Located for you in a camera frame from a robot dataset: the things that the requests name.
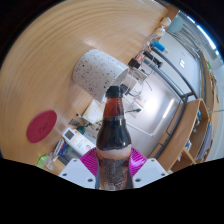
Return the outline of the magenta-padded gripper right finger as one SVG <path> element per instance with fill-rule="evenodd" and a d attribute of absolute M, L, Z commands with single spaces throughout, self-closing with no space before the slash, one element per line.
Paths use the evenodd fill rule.
<path fill-rule="evenodd" d="M 141 188 L 168 175 L 155 158 L 147 159 L 135 148 L 131 149 L 129 173 L 134 188 Z"/>

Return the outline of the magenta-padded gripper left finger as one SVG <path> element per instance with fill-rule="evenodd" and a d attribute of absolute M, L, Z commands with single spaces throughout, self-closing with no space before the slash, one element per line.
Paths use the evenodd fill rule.
<path fill-rule="evenodd" d="M 96 149 L 89 150 L 80 159 L 71 159 L 59 176 L 78 186 L 88 189 L 98 189 L 99 168 Z"/>

